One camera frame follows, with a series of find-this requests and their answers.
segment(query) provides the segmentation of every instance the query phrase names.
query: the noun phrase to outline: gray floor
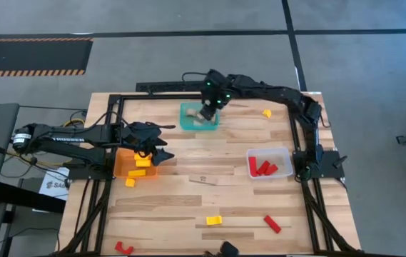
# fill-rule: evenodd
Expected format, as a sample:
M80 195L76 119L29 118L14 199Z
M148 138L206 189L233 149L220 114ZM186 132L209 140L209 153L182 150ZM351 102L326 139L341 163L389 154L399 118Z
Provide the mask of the gray floor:
M406 29L406 1L289 2L295 29ZM273 0L0 0L0 34L284 28ZM347 187L362 248L406 255L406 146L395 142L406 133L406 34L297 41L308 90L323 92L338 149L349 156ZM96 39L86 75L0 78L0 102L86 108L95 91L134 91L139 81L175 81L209 68L298 86L287 36ZM22 109L16 125L61 124L70 113ZM14 165L21 163L4 172L22 172ZM31 256L51 251L55 238L14 242L11 256Z

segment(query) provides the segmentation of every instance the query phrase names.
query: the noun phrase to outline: wooden table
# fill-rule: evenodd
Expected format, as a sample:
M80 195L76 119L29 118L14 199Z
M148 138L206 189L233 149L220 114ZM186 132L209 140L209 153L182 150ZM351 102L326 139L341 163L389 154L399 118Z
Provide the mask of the wooden table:
M323 106L323 118L328 123L322 95L311 96ZM106 112L108 97L108 93L92 94L86 126ZM230 241L241 254L312 253L300 184L293 177L253 181L247 174L248 149L287 147L290 153L293 151L286 106L263 100L232 100L221 112L217 131L187 132L179 126L181 102L125 102L123 117L127 121L177 126L163 129L161 136L168 142L166 150L176 157L159 166L157 179L137 180L135 188L126 188L125 179L113 182L102 254L118 254L114 250L117 241L122 241L125 247L133 246L134 254L215 253L224 240ZM273 112L270 119L262 115L263 109ZM331 130L321 123L320 143L326 149L335 147ZM216 177L219 185L191 182L188 179L192 174ZM329 219L348 243L359 248L345 189L335 179L320 181ZM73 237L84 186L85 181L71 184L61 222L62 246ZM80 224L86 217L90 188L91 184ZM205 224L206 216L217 215L223 217L221 226ZM282 227L279 234L263 221L265 215L273 217ZM325 248L320 221L316 220L320 247ZM94 247L97 228L98 221L93 224L89 250Z

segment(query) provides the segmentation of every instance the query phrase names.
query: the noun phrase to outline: orange and black hazard stripe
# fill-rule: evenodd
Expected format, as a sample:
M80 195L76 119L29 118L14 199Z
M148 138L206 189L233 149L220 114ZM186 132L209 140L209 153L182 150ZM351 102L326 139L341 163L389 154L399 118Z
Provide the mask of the orange and black hazard stripe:
M0 39L0 76L85 74L92 38Z

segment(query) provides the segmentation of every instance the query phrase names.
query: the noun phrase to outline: small yellow block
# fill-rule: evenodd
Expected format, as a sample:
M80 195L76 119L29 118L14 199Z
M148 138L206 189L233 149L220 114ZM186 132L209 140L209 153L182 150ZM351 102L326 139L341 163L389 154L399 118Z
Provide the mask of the small yellow block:
M135 161L142 161L142 160L150 160L152 158L152 156L149 154L149 155L147 155L146 157L141 157L141 156L139 156L139 154L138 153L135 153L135 155L134 155L134 160Z
M151 160L136 161L136 167L150 167L151 164L152 164Z
M146 170L136 170L136 171L129 171L128 176L145 176L146 175Z
M127 186L127 187L134 187L134 179L132 179L132 178L127 178L126 179L126 181L125 181L125 186Z
M266 109L266 110L263 111L263 115L264 115L266 118L269 119L269 118L271 117L271 115L273 115L273 113L271 112L271 110Z
M206 218L205 218L205 222L206 222L209 226L222 224L222 216L206 217Z

